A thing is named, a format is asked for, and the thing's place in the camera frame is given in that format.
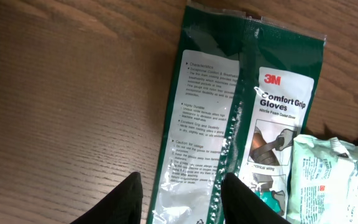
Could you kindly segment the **green white packet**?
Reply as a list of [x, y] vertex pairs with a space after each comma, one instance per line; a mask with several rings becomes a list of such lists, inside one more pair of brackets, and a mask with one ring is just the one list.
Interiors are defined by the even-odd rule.
[[148, 223], [224, 223], [228, 173], [286, 219], [293, 140], [325, 44], [318, 32], [188, 1]]

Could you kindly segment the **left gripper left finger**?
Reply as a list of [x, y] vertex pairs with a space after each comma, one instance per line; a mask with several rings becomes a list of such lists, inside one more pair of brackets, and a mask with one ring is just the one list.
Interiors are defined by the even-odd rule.
[[71, 224], [140, 224], [142, 199], [141, 175], [133, 172]]

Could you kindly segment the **teal wet wipes packet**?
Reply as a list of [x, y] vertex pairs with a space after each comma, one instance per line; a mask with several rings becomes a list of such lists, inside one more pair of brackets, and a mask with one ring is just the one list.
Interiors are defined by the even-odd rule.
[[293, 140], [290, 223], [358, 223], [358, 146], [338, 138]]

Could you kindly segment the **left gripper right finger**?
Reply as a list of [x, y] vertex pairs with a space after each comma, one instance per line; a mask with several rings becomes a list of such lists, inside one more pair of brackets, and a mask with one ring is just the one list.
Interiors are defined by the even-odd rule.
[[233, 173], [222, 181], [221, 201], [225, 224], [290, 224]]

